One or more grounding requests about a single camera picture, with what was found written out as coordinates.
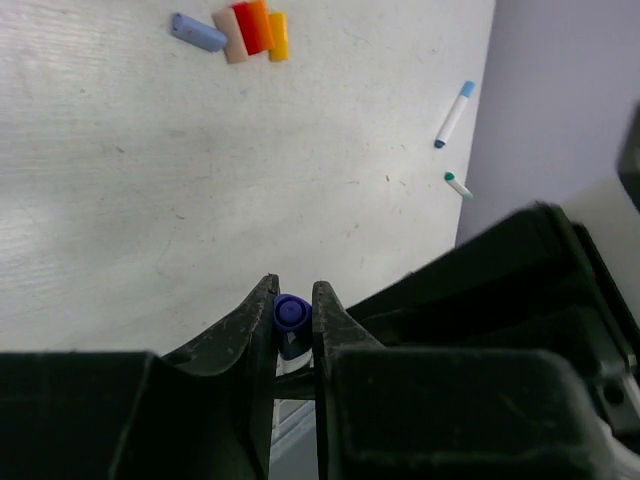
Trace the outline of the light blue capped marker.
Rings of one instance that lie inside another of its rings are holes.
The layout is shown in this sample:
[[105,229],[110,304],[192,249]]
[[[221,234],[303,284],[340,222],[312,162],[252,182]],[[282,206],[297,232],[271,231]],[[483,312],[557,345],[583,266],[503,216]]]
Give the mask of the light blue capped marker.
[[433,145],[435,149],[443,149],[449,142],[449,139],[474,92],[475,86],[476,84],[473,81],[466,81],[461,87],[434,139]]

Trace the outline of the black left gripper left fingers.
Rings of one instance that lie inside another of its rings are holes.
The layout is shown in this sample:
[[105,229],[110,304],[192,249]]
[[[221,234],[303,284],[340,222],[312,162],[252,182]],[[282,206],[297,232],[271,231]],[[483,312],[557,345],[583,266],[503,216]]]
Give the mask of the black left gripper left fingers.
[[1,356],[5,479],[264,479],[279,291],[263,277],[228,315],[166,355]]

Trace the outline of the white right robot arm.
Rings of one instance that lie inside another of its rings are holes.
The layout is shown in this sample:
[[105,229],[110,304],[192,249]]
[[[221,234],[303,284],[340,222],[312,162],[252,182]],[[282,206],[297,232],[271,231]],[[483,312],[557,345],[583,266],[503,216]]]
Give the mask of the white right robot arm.
[[639,318],[548,203],[326,324],[319,459],[348,479],[635,479]]

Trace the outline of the light purple marker cap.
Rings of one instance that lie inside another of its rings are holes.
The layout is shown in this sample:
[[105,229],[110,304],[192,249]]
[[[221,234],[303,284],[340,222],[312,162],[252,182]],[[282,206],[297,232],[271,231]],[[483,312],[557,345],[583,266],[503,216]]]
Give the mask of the light purple marker cap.
[[207,52],[215,53],[227,46],[227,36],[220,30],[181,13],[174,13],[170,33],[186,43]]

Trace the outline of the orange marker cap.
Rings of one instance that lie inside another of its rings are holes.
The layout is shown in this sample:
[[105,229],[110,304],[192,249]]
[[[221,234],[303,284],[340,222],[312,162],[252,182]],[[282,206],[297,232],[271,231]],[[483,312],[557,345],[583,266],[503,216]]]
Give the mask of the orange marker cap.
[[267,4],[259,0],[249,2],[248,6],[256,27],[261,49],[263,51],[272,50],[275,47],[275,41],[269,20]]

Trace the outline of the thin purple pen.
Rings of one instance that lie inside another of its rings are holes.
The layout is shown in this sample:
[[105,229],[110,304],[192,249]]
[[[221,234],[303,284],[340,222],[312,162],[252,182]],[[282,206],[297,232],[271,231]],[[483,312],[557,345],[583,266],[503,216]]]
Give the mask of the thin purple pen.
[[279,352],[277,372],[284,375],[307,366],[312,359],[311,305],[295,295],[278,295],[273,325]]

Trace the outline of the red marker cap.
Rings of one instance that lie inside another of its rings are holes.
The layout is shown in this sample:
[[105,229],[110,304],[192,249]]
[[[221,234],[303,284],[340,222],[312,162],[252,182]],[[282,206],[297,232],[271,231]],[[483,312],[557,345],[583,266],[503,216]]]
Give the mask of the red marker cap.
[[244,45],[249,55],[259,54],[263,51],[260,35],[248,3],[238,3],[232,6],[238,22]]

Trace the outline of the peach marker cap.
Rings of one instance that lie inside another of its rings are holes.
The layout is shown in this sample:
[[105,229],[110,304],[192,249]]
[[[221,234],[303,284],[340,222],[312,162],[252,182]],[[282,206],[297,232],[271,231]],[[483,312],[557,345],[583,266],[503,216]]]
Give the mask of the peach marker cap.
[[243,35],[231,7],[221,9],[212,15],[214,24],[227,39],[224,53],[229,64],[239,64],[246,62],[249,58]]

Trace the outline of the yellow marker cap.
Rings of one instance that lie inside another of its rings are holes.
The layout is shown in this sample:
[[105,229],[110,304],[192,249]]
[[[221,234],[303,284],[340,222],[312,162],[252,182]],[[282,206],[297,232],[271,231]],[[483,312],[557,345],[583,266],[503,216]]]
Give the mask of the yellow marker cap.
[[269,15],[274,47],[269,51],[271,62],[283,62],[289,59],[288,21],[285,13],[276,12]]

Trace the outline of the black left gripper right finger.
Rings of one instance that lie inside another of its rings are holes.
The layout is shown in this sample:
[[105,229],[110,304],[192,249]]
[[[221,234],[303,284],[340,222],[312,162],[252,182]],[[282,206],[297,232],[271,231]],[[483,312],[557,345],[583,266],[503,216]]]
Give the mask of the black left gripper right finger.
[[386,347],[312,293],[323,479],[613,479],[570,364],[540,350]]

